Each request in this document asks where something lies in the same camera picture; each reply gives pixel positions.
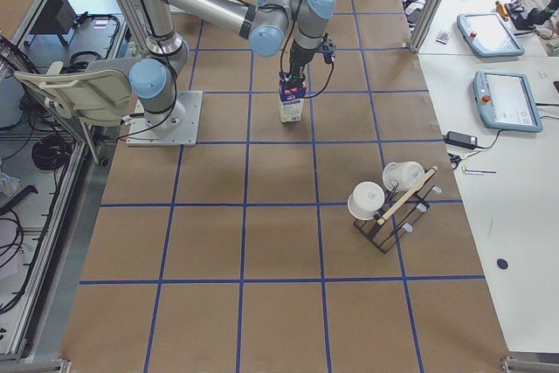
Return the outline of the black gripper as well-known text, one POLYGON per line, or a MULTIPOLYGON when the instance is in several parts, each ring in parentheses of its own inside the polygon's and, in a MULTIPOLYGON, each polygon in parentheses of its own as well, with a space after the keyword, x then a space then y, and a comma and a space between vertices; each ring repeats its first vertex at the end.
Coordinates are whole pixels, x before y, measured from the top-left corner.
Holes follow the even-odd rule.
POLYGON ((317 48, 307 49, 298 43, 292 43, 289 52, 289 72, 291 79, 303 79, 304 68, 312 61, 317 48))

